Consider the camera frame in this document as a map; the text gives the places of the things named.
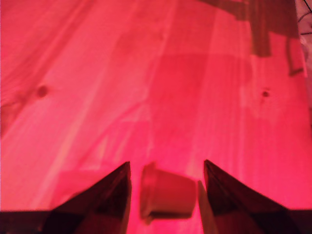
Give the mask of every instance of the wooden board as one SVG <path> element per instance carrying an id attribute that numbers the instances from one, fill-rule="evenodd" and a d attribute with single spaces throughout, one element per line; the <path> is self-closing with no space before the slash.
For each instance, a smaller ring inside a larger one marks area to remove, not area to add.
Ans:
<path id="1" fill-rule="evenodd" d="M 1 11 L 3 210 L 53 208 L 129 160 L 128 233 L 202 233 L 198 206 L 145 226 L 138 191 L 146 163 L 202 180 L 205 159 L 312 208 L 292 1 L 14 2 Z"/>

